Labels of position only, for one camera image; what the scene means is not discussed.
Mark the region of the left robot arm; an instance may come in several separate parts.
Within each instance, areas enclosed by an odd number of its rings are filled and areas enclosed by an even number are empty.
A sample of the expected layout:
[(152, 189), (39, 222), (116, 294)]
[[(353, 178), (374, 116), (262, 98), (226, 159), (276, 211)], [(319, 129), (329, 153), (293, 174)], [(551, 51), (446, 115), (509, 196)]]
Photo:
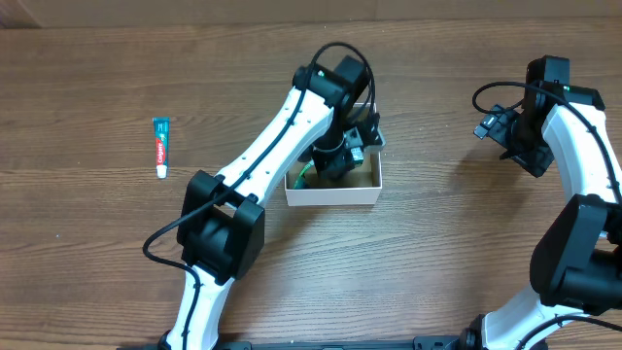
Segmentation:
[(177, 321), (159, 349), (212, 349), (232, 283), (242, 278), (264, 244), (265, 206), (299, 162), (322, 180), (338, 181), (361, 166), (370, 147), (382, 146), (379, 115), (368, 97), (372, 72), (345, 56), (329, 70), (299, 67), (272, 122), (236, 160), (210, 175), (197, 171), (184, 198), (177, 242), (186, 286)]

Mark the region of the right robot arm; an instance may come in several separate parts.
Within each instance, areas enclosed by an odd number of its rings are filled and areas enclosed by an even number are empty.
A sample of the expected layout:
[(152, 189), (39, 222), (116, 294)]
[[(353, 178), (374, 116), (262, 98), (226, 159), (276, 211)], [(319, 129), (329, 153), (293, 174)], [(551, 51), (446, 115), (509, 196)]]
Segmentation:
[(621, 307), (621, 167), (606, 133), (600, 93), (570, 84), (570, 62), (531, 61), (522, 100), (484, 111), (474, 129), (535, 177), (556, 164), (566, 204), (537, 243), (530, 283), (461, 334), (417, 336), (416, 349), (545, 349), (572, 322), (620, 331), (601, 320)]

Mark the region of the Colgate toothpaste tube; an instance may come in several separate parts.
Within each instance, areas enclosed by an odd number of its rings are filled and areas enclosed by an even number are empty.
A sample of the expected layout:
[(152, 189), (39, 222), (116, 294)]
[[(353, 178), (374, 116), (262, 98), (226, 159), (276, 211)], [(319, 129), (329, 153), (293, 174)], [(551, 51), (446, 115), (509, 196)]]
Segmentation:
[(156, 141), (156, 176), (165, 179), (168, 175), (169, 127), (168, 118), (153, 118)]

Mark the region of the green white toothbrush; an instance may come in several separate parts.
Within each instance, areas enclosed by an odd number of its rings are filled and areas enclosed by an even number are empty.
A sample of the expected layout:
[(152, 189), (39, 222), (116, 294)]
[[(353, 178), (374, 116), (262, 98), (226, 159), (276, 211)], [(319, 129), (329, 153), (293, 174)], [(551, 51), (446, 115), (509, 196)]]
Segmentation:
[(310, 160), (308, 161), (303, 168), (300, 170), (300, 172), (298, 173), (295, 181), (294, 181), (294, 186), (293, 189), (294, 190), (305, 190), (305, 189), (309, 189), (310, 186), (306, 180), (306, 173), (312, 168), (314, 167), (314, 161)]

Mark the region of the green white soap bar box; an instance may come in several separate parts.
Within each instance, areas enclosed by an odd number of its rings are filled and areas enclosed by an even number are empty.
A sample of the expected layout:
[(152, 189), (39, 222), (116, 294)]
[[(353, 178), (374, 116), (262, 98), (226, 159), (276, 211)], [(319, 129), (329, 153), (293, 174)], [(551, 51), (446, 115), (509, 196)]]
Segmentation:
[(361, 147), (352, 148), (350, 150), (352, 156), (352, 162), (355, 167), (361, 166), (364, 162), (364, 152)]

